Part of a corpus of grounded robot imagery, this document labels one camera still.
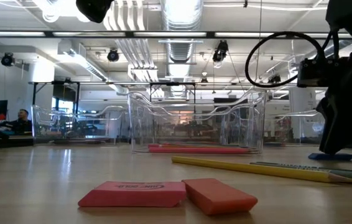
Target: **wooden table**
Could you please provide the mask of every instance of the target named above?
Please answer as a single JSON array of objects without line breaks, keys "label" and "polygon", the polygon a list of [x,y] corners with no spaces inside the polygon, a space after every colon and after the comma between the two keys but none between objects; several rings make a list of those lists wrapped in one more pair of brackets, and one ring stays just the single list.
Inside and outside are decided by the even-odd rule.
[{"label": "wooden table", "polygon": [[[315,147],[265,149],[256,156],[196,156],[352,169],[352,162],[307,159]],[[207,217],[189,201],[176,208],[78,208],[107,180],[155,182],[212,177],[255,195],[250,213]],[[0,223],[352,223],[352,185],[172,164],[168,154],[131,154],[124,146],[0,149]]]}]

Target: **clear plastic container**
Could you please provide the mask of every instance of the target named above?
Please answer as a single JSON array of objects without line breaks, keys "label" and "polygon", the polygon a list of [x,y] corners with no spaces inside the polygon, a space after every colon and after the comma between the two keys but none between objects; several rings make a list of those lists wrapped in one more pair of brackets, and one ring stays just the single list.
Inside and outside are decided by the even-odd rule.
[{"label": "clear plastic container", "polygon": [[129,93],[131,147],[152,152],[151,147],[244,148],[261,153],[266,91],[249,90],[233,103],[151,103],[140,93]]},{"label": "clear plastic container", "polygon": [[36,143],[129,141],[129,116],[122,106],[107,106],[95,114],[73,114],[32,106],[32,125]]},{"label": "clear plastic container", "polygon": [[324,124],[324,117],[315,110],[273,115],[264,122],[264,145],[317,145]]}]

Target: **pencil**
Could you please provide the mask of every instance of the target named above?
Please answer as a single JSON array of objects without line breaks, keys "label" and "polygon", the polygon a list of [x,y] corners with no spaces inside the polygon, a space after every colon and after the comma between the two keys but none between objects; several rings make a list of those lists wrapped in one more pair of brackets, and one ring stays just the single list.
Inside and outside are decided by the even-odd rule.
[{"label": "pencil", "polygon": [[202,167],[211,167],[217,169],[234,170],[241,172],[249,172],[254,174],[273,175],[278,177],[288,177],[300,180],[311,180],[326,183],[352,183],[351,178],[342,177],[336,174],[331,174],[327,171],[312,171],[300,169],[288,169],[283,167],[270,167],[251,164],[238,164],[234,162],[222,162],[206,159],[194,159],[190,157],[172,156],[172,162],[180,164],[189,164]]},{"label": "pencil", "polygon": [[292,164],[277,164],[272,162],[251,162],[254,165],[260,166],[271,166],[271,167],[283,167],[288,169],[300,169],[300,170],[316,170],[316,171],[325,171],[331,174],[340,175],[342,177],[347,177],[352,179],[352,170],[348,169],[332,169],[325,167],[310,167],[310,166],[300,166],[300,165],[292,165]]}]

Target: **person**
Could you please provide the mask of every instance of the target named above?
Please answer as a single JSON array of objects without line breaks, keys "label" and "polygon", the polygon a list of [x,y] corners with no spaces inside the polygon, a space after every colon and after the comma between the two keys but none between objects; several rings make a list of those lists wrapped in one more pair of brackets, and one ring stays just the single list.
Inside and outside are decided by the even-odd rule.
[{"label": "person", "polygon": [[25,109],[20,109],[18,117],[19,119],[15,121],[1,123],[0,127],[11,128],[15,133],[24,133],[32,131],[32,122],[28,120],[28,111]]}]

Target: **yellow pencil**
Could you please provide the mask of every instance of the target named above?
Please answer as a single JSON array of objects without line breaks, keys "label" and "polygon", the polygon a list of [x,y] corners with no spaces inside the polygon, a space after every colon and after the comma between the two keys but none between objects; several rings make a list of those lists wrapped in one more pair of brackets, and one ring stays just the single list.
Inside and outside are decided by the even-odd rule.
[{"label": "yellow pencil", "polygon": [[328,171],[313,171],[288,169],[282,167],[269,167],[251,164],[238,164],[234,162],[221,162],[207,159],[194,159],[190,157],[172,156],[172,162],[189,164],[195,166],[211,167],[217,169],[235,170],[241,172],[250,172],[254,174],[273,175],[278,177],[288,177],[293,179],[311,180],[317,182],[343,182],[352,183],[352,179],[340,175],[331,174]]}]

